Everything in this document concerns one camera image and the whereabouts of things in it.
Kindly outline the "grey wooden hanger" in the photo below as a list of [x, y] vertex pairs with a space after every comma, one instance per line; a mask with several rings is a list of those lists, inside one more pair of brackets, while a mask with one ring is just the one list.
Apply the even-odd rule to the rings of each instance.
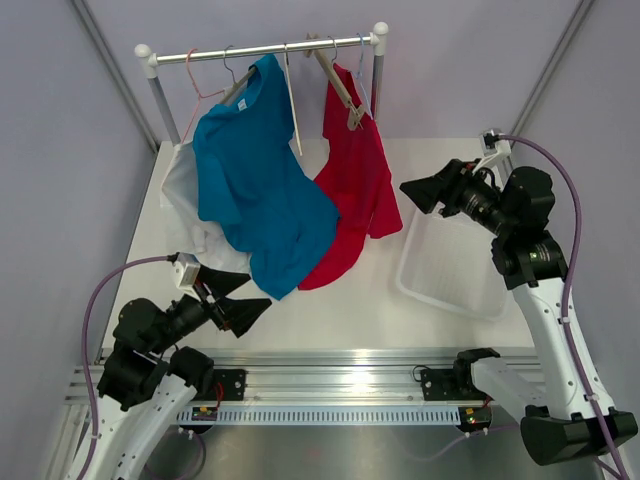
[[223, 97], [221, 98], [221, 100], [219, 102], [220, 105], [229, 105], [237, 97], [237, 95], [240, 93], [242, 88], [246, 85], [246, 83], [248, 82], [250, 77], [256, 71], [256, 68], [254, 66], [251, 66], [247, 70], [247, 72], [240, 79], [237, 79], [236, 76], [235, 76], [234, 71], [227, 65], [227, 60], [226, 60], [227, 52], [232, 47], [233, 47], [233, 45], [230, 44], [224, 49], [223, 58], [222, 58], [224, 68], [226, 70], [228, 70], [230, 72], [230, 74], [231, 74], [232, 85], [230, 87], [227, 87], [227, 88], [224, 89]]

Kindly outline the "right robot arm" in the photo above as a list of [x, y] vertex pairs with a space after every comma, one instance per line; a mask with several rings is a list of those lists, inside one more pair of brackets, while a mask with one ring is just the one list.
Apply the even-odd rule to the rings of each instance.
[[451, 160], [401, 191], [424, 214], [463, 213], [494, 236], [492, 260], [520, 308], [545, 380], [540, 391], [490, 348], [459, 353], [452, 384], [464, 397], [480, 392], [518, 422], [529, 456], [550, 465], [612, 453], [638, 433], [634, 415], [620, 411], [598, 378], [584, 342], [561, 247], [546, 228], [555, 204], [552, 179], [534, 167], [515, 169], [503, 188], [489, 172]]

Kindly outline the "red t shirt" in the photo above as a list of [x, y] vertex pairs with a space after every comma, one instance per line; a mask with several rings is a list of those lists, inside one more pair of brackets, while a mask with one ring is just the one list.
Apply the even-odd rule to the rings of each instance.
[[329, 85], [323, 121], [329, 155], [314, 182], [338, 208], [340, 218], [331, 247], [299, 284], [301, 290], [334, 282], [355, 265], [367, 238], [380, 239], [403, 228], [377, 124], [364, 114], [351, 131], [348, 113]]

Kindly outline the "blue t shirt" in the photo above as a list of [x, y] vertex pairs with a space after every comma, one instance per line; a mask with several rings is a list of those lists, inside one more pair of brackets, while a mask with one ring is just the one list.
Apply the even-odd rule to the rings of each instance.
[[198, 216], [249, 254], [254, 282], [280, 300], [328, 252], [339, 211], [289, 145], [294, 123], [278, 60], [268, 54], [253, 68], [237, 101], [215, 105], [193, 134]]

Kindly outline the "cream plastic hanger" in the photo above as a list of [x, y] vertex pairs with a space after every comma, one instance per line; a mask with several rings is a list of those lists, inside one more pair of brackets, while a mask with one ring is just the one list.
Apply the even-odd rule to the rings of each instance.
[[285, 43], [284, 44], [284, 52], [283, 52], [284, 53], [284, 72], [285, 72], [286, 84], [287, 84], [289, 101], [290, 101], [290, 109], [291, 109], [292, 121], [293, 121], [293, 126], [294, 126], [294, 139], [295, 139], [295, 143], [296, 143], [296, 147], [297, 147], [299, 156], [302, 157], [303, 156], [303, 149], [302, 149], [302, 143], [301, 143], [301, 138], [300, 138], [298, 118], [297, 118], [297, 112], [296, 112], [296, 105], [295, 105], [295, 99], [294, 99], [292, 82], [291, 82], [290, 61], [289, 61], [289, 53], [288, 52], [289, 52], [288, 44]]

